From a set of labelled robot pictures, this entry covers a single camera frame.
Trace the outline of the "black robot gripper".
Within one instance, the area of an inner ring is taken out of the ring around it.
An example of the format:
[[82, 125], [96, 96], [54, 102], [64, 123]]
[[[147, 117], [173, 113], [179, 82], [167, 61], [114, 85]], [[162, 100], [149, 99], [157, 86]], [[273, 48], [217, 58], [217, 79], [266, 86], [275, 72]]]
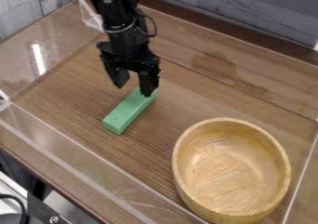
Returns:
[[149, 30], [141, 26], [107, 27], [107, 41], [98, 42], [100, 60], [114, 85], [122, 88], [137, 72], [142, 95], [149, 98], [159, 86], [161, 60], [150, 50]]

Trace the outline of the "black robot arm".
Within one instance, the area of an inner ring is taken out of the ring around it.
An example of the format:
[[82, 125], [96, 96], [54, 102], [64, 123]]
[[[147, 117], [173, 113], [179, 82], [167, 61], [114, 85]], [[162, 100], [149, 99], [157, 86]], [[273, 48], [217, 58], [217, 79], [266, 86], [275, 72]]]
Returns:
[[139, 78], [141, 94], [149, 98], [159, 87], [159, 57], [150, 50], [158, 34], [155, 20], [138, 8], [139, 0], [90, 0], [102, 19], [108, 40], [98, 42], [100, 60], [114, 85], [122, 88]]

